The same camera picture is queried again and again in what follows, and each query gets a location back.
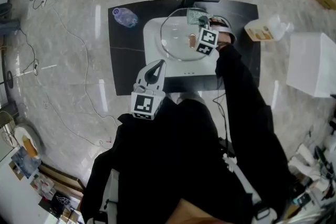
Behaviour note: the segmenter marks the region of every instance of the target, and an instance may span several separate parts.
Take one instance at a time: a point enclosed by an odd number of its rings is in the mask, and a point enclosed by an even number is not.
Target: black table
[[[133,28],[120,25],[112,13],[116,7],[109,8],[110,52],[117,95],[130,95],[139,71],[146,66],[143,39],[145,24],[154,18],[168,17],[173,11],[182,7],[181,3],[182,0],[153,0],[118,6],[118,8],[127,8],[138,16],[139,22]],[[243,63],[249,68],[255,82],[259,85],[260,43],[251,41],[244,30],[244,26],[249,21],[258,19],[257,6],[237,1],[220,1],[219,3],[196,2],[194,7],[229,20],[237,37],[234,47],[241,54]],[[209,91],[217,88],[216,76],[165,78],[164,85],[166,93]]]

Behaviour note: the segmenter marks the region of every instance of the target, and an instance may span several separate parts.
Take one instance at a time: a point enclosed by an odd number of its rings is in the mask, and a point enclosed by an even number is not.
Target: person's arm
[[[230,136],[240,169],[278,217],[290,198],[291,175],[272,113],[232,45],[220,45],[216,74],[224,80]]]

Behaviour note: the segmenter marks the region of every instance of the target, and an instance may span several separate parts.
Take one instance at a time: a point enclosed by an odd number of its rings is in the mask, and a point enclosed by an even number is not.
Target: person
[[[230,136],[238,166],[278,219],[291,198],[292,176],[274,133],[272,114],[248,68],[219,33],[216,74],[226,91]],[[101,208],[112,169],[119,175],[117,223],[248,223],[251,194],[223,160],[218,133],[200,97],[165,98],[154,119],[121,115],[113,148],[93,165],[81,203],[84,220]]]

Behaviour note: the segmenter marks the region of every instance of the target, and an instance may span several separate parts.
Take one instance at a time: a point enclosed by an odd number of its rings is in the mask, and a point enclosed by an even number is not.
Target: black cloth
[[[223,77],[229,126],[238,165],[263,201],[280,216],[290,198],[291,176],[263,101],[240,55],[227,46],[216,73]],[[250,223],[251,195],[228,171],[217,130],[205,105],[165,98],[154,121],[119,117],[113,148],[93,165],[81,204],[93,217],[112,168],[120,172],[118,224],[165,223],[181,198],[231,223]]]

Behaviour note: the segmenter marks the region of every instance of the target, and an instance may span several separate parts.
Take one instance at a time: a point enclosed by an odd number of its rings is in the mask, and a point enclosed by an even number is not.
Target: gray marble floor
[[[55,0],[49,5],[51,1],[48,0],[45,9],[34,10],[29,0],[11,0],[12,16],[20,18],[22,29],[34,47],[39,74],[37,77],[32,73],[17,77],[10,94],[18,104],[22,120],[30,122],[41,136],[46,146],[43,160],[86,182],[94,158],[105,148],[91,145],[69,129],[93,143],[102,141],[104,147],[109,148],[117,128],[112,118],[102,119],[96,115],[84,90],[85,48],[81,41],[67,34],[53,8],[68,30],[80,36],[88,47],[87,91],[94,108],[102,116],[118,117],[129,112],[130,98],[117,97],[115,93],[107,10],[146,0]],[[314,0],[236,1],[257,4],[260,17],[279,13],[294,23],[296,31],[323,31],[336,40],[336,12],[323,9]],[[33,53],[21,33],[12,34],[6,40],[10,46],[6,55],[7,69],[19,73],[32,61]],[[328,117],[334,102],[312,98],[287,86],[288,57],[288,38],[263,45],[260,91],[271,104],[275,81],[279,82],[273,109],[274,124],[290,158],[303,141],[308,145],[321,143],[329,131]],[[219,133],[223,134],[223,119],[211,101],[215,96],[217,92],[203,93]],[[308,140],[309,130],[312,130],[312,138]]]

